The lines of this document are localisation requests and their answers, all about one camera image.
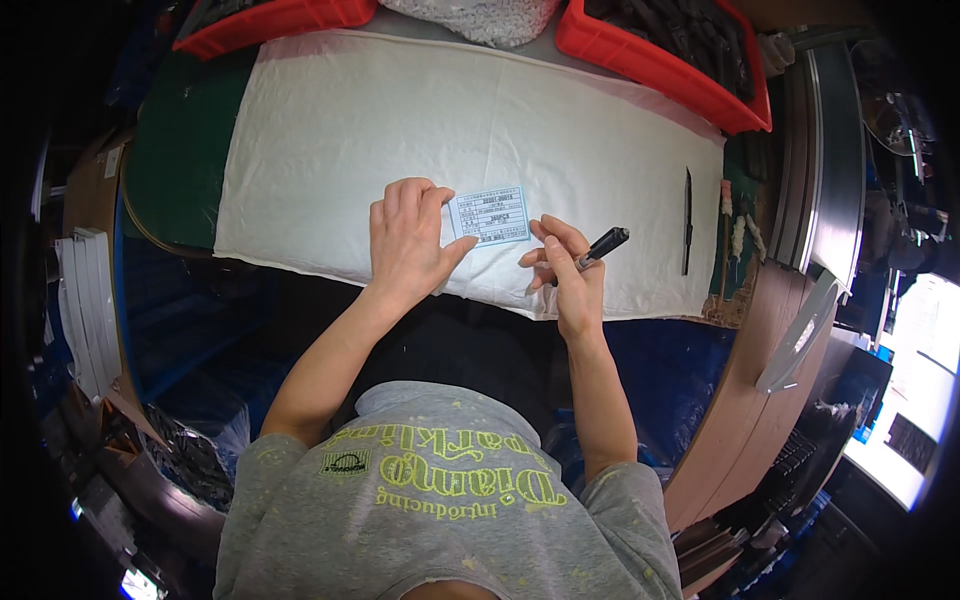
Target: t-shirt sleeve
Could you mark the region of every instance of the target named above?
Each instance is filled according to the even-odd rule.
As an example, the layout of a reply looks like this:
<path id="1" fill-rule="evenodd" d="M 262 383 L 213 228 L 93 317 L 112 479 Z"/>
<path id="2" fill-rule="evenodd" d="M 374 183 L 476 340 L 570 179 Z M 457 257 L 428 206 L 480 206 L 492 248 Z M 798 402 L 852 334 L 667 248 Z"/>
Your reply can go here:
<path id="1" fill-rule="evenodd" d="M 607 467 L 580 498 L 620 562 L 650 597 L 683 600 L 663 491 L 651 468 L 640 463 Z"/>
<path id="2" fill-rule="evenodd" d="M 233 582 L 276 490 L 306 454 L 306 445 L 283 433 L 256 440 L 237 459 L 237 478 L 227 522 L 220 534 L 214 598 L 230 598 Z"/>

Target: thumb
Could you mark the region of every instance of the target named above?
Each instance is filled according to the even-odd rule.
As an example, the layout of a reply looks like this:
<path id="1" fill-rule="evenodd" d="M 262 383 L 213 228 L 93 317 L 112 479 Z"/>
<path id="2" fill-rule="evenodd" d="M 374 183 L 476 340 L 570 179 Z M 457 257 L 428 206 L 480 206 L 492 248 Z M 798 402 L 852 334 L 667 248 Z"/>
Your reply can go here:
<path id="1" fill-rule="evenodd" d="M 441 251 L 447 263 L 447 268 L 453 271 L 457 265 L 460 264 L 460 261 L 464 259 L 464 256 L 467 255 L 467 252 L 470 252 L 479 241 L 480 238 L 475 235 L 465 235 L 447 244 Z"/>
<path id="2" fill-rule="evenodd" d="M 574 266 L 570 252 L 566 251 L 560 240 L 553 235 L 548 235 L 543 240 L 543 246 L 546 248 L 546 259 L 550 263 L 550 268 L 557 275 L 558 283 L 572 280 L 573 277 L 580 277 L 580 272 Z"/>

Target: black craft knife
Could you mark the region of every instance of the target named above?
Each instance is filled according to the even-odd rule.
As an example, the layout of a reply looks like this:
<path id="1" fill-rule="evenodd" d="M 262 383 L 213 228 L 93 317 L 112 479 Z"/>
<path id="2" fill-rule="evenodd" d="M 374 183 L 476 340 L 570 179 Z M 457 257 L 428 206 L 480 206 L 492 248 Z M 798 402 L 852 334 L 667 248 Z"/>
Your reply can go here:
<path id="1" fill-rule="evenodd" d="M 690 169 L 686 169 L 686 185 L 684 186 L 684 272 L 686 276 L 690 269 L 690 243 L 693 242 L 693 198 L 690 191 Z"/>

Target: forearm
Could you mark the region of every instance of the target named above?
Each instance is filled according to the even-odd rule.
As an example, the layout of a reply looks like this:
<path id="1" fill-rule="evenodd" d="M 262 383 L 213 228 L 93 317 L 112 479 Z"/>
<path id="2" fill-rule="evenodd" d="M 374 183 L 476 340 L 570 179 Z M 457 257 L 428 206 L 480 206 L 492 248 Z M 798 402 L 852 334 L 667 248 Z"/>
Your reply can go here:
<path id="1" fill-rule="evenodd" d="M 587 481 L 604 468 L 636 461 L 636 428 L 602 333 L 567 344 L 573 417 Z"/>
<path id="2" fill-rule="evenodd" d="M 376 290 L 364 289 L 287 374 L 260 435 L 287 433 L 308 447 L 318 444 L 373 346 L 403 314 Z"/>

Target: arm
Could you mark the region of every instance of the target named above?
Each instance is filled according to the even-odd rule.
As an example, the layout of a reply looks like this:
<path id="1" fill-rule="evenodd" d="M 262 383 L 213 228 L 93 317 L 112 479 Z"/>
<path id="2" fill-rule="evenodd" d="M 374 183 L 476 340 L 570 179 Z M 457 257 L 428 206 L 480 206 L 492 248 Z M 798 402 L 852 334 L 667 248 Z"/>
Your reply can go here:
<path id="1" fill-rule="evenodd" d="M 550 269 L 534 276 L 535 290 L 557 278 L 558 327 L 566 341 L 573 417 L 589 482 L 610 465 L 636 462 L 634 419 L 603 334 L 605 266 L 598 261 L 577 272 L 572 257 L 586 253 L 590 244 L 560 219 L 543 215 L 530 222 L 530 230 L 544 248 L 524 254 L 521 264 L 549 262 Z"/>
<path id="2" fill-rule="evenodd" d="M 370 285 L 287 374 L 261 436 L 286 433 L 307 447 L 320 443 L 373 345 L 476 244 L 477 238 L 466 236 L 440 247 L 441 207 L 453 195 L 430 180 L 411 178 L 391 183 L 383 200 L 371 204 Z"/>

